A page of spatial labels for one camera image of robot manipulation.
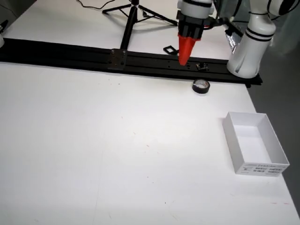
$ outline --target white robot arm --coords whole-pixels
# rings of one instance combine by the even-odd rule
[[[294,3],[295,0],[250,0],[248,27],[227,64],[232,74],[242,78],[252,78],[258,74],[263,54],[276,30],[268,14],[284,15]]]
[[[227,64],[232,74],[242,78],[252,78],[257,75],[263,54],[276,30],[269,14],[284,15],[291,9],[293,10],[299,1],[295,4],[296,0],[250,0],[251,17],[247,30]],[[181,13],[178,13],[180,15],[178,16],[178,35],[180,39],[185,38],[185,43],[180,40],[179,47],[179,61],[182,65],[185,65],[195,41],[200,40],[205,30],[203,20],[208,18],[211,4],[212,0],[179,0],[178,6]],[[202,24],[202,26],[197,27],[194,23]]]

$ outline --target white table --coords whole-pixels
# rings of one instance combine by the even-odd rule
[[[141,3],[176,17],[175,0]],[[118,48],[125,23],[39,0],[5,37]],[[130,51],[163,53],[177,29],[149,20],[131,40]],[[221,27],[193,52],[229,54]],[[228,111],[255,112],[244,85],[212,82],[200,96],[191,81],[1,63],[0,224],[300,224],[282,176],[234,173]]]

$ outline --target tape roll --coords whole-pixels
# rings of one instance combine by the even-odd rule
[[[199,94],[205,94],[210,89],[210,83],[203,79],[198,79],[193,82],[193,90]]]

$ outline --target tripod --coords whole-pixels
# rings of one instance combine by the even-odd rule
[[[131,7],[131,9],[130,9],[129,15],[127,15],[122,9],[129,8],[129,7]],[[148,16],[142,20],[137,20],[138,8],[140,8],[144,12],[152,14],[152,16]],[[167,22],[173,24],[174,26],[177,26],[177,22],[175,20],[170,20],[170,19],[164,17],[163,15],[160,15],[156,12],[153,12],[150,9],[145,8],[144,6],[141,6],[139,0],[131,0],[131,4],[114,7],[114,8],[109,8],[109,9],[103,10],[102,13],[107,14],[108,12],[115,11],[115,10],[120,10],[125,16],[128,17],[120,49],[124,49],[124,50],[128,49],[130,36],[131,36],[132,29],[133,29],[133,26],[135,23],[139,23],[141,21],[145,21],[145,20],[155,17],[155,18],[167,21]]]

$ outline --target white box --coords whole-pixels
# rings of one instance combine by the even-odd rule
[[[266,114],[229,112],[223,128],[236,174],[277,177],[290,165]]]

